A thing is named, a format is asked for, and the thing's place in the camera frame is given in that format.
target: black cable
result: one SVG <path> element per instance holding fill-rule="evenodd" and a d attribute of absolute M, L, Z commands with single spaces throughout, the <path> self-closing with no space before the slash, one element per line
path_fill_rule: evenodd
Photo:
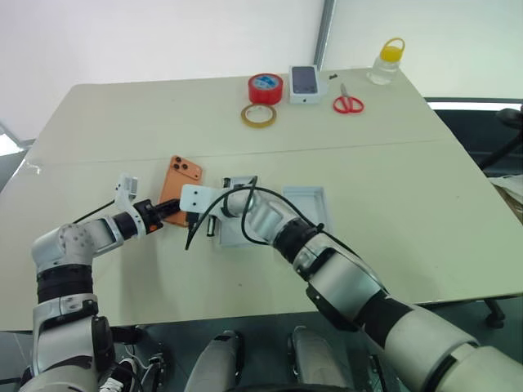
<path fill-rule="evenodd" d="M 258 245 L 269 245 L 266 241 L 258 241 L 257 239 L 252 238 L 247 234 L 247 231 L 245 231 L 245 218 L 247 217 L 247 211 L 248 206 L 251 203 L 251 200 L 253 200 L 253 194 L 254 194 L 254 188 L 256 188 L 256 183 L 258 182 L 258 176 L 254 176 L 253 179 L 250 181 L 251 186 L 249 186 L 248 196 L 247 196 L 247 202 L 245 203 L 244 211 L 242 212 L 242 219 L 241 219 L 241 230 L 244 237 L 250 241 L 251 243 L 257 243 Z"/>
<path fill-rule="evenodd" d="M 78 219 L 75 220 L 73 223 L 79 223 L 79 222 L 83 221 L 84 219 L 88 218 L 89 216 L 96 214 L 97 212 L 103 210 L 104 208 L 107 208 L 107 207 L 110 206 L 111 204 L 114 204 L 114 200 L 111 200 L 111 201 L 108 202 L 107 204 L 104 204 L 103 206 L 98 207 L 96 210 L 91 211 L 91 212 L 89 212 L 88 214 L 86 214 L 86 215 L 84 215 L 84 216 L 78 218 Z"/>
<path fill-rule="evenodd" d="M 132 376 L 132 378 L 134 378 L 135 383 L 138 385 L 138 389 L 140 390 L 140 392 L 144 392 L 144 387 L 141 384 L 141 381 L 138 378 L 138 376 L 135 374 L 135 372 L 133 372 L 132 370 L 129 370 L 126 367 L 120 365 L 118 362 L 114 362 L 114 366 L 117 367 L 120 370 L 123 370 L 127 374 L 130 374 Z"/>
<path fill-rule="evenodd" d="M 205 210 L 205 212 L 203 214 L 200 215 L 200 218 L 198 219 L 198 221 L 194 224 L 194 228 L 192 231 L 189 232 L 189 234 L 187 235 L 187 242 L 186 242 L 186 250 L 189 249 L 189 246 L 190 246 L 190 243 L 192 242 L 193 240 L 193 237 L 196 235 L 196 232 L 198 231 L 198 228 L 202 225 L 203 221 L 205 220 L 205 218 L 209 215 L 209 212 L 224 198 L 226 198 L 227 196 L 229 196 L 230 194 L 233 194 L 235 192 L 239 192 L 240 190 L 246 190 L 247 188 L 246 187 L 242 187 L 242 188 L 237 188 L 237 189 L 232 189 L 232 190 L 228 190 L 227 192 L 225 192 L 224 194 L 220 195 L 220 197 L 218 197 L 216 200 L 214 200 L 214 202 L 211 203 L 211 205 L 208 207 L 207 210 Z M 330 233 L 327 233 L 326 231 L 323 231 L 323 227 L 324 227 L 324 224 L 323 223 L 320 223 L 319 225 L 315 225 L 314 223 L 312 223 L 305 215 L 303 215 L 303 213 L 294 205 L 290 202 L 290 200 L 286 199 L 284 196 L 282 196 L 281 194 L 278 194 L 276 193 L 274 190 L 270 190 L 270 189 L 267 189 L 267 188 L 261 188 L 261 187 L 258 187 L 258 186 L 255 186 L 254 185 L 251 185 L 249 186 L 249 189 L 253 192 L 254 190 L 258 190 L 260 192 L 265 192 L 266 194 L 271 194 L 273 196 L 275 196 L 276 198 L 279 198 L 280 200 L 284 201 L 294 212 L 296 212 L 296 215 L 298 215 L 300 218 L 302 218 L 309 226 L 311 227 L 316 227 L 319 229 L 320 232 L 322 232 L 323 234 L 325 234 L 327 237 L 329 237 L 330 239 L 332 239 L 335 243 L 337 243 L 340 247 L 343 247 L 344 249 L 346 249 L 347 251 L 349 251 L 350 253 L 353 253 L 354 255 L 358 256 L 358 254 L 356 252 L 354 252 L 350 247 L 348 247 L 345 243 L 343 243 L 342 241 L 340 241 L 339 239 L 337 239 L 336 237 L 334 237 L 332 234 Z"/>

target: metal pole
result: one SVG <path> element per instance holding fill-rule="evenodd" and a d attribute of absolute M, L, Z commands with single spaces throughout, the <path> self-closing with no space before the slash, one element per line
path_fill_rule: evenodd
<path fill-rule="evenodd" d="M 335 6 L 336 0 L 324 0 L 324 10 L 321 14 L 320 30 L 318 30 L 318 39 L 316 41 L 314 54 L 314 65 L 319 71 L 324 65 L 325 48 L 329 40 L 330 26 L 333 23 Z"/>

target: white table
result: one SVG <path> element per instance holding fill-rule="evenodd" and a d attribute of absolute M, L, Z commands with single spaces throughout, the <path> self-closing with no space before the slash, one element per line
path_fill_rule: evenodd
<path fill-rule="evenodd" d="M 24 165 L 0 194 L 0 309 L 9 315 L 0 329 L 31 328 L 33 240 L 110 200 L 123 171 L 140 178 L 138 199 L 155 201 L 173 154 L 202 166 L 206 185 L 258 174 L 262 185 L 275 190 L 323 186 L 334 233 L 402 300 L 523 292 L 521 225 L 413 87 L 400 77 L 377 90 L 361 70 L 337 74 L 336 91 L 321 105 L 280 103 L 277 123 L 265 130 L 239 120 L 247 104 L 239 98 L 246 78 L 75 87 L 28 154 L 39 174 Z M 347 86 L 367 104 L 363 115 L 330 109 L 342 80 L 350 80 Z M 220 99 L 226 88 L 231 97 Z M 159 107 L 166 91 L 180 90 L 187 94 L 185 112 Z M 210 121 L 212 115 L 197 115 L 205 109 L 194 108 L 201 102 L 205 107 L 212 94 L 223 115 Z M 395 99 L 385 105 L 383 96 Z M 216 106 L 209 111 L 217 114 Z M 233 107 L 234 116 L 228 113 Z M 134 137 L 146 123 L 150 133 Z M 60 138 L 71 144 L 58 145 Z M 314 309 L 306 284 L 276 251 L 222 249 L 202 231 L 186 252 L 185 239 L 185 230 L 166 225 L 95 260 L 95 293 L 112 325 Z"/>

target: white bracket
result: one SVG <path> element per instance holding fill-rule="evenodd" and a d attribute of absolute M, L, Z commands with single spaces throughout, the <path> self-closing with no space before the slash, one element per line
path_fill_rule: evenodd
<path fill-rule="evenodd" d="M 129 214 L 136 225 L 136 237 L 145 237 L 145 225 L 138 211 L 131 202 L 136 198 L 138 192 L 138 178 L 127 173 L 120 174 L 118 184 L 116 185 L 116 195 L 114 196 L 114 205 L 122 212 Z"/>

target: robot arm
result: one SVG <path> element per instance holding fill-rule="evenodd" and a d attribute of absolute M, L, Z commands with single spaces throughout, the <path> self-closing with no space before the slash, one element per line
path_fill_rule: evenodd
<path fill-rule="evenodd" d="M 82 224 L 63 225 L 35 241 L 38 305 L 33 311 L 33 390 L 97 390 L 98 375 L 114 361 L 109 323 L 98 316 L 92 290 L 92 260 L 126 239 L 160 229 L 162 219 L 179 211 L 178 200 L 153 206 L 131 205 L 136 179 L 123 175 L 115 202 L 122 212 Z"/>
<path fill-rule="evenodd" d="M 244 219 L 308 283 L 306 294 L 335 326 L 361 330 L 412 391 L 521 390 L 523 367 L 432 312 L 391 296 L 353 251 L 259 189 L 237 189 L 210 213 Z M 230 189 L 185 185 L 181 209 L 205 212 Z"/>

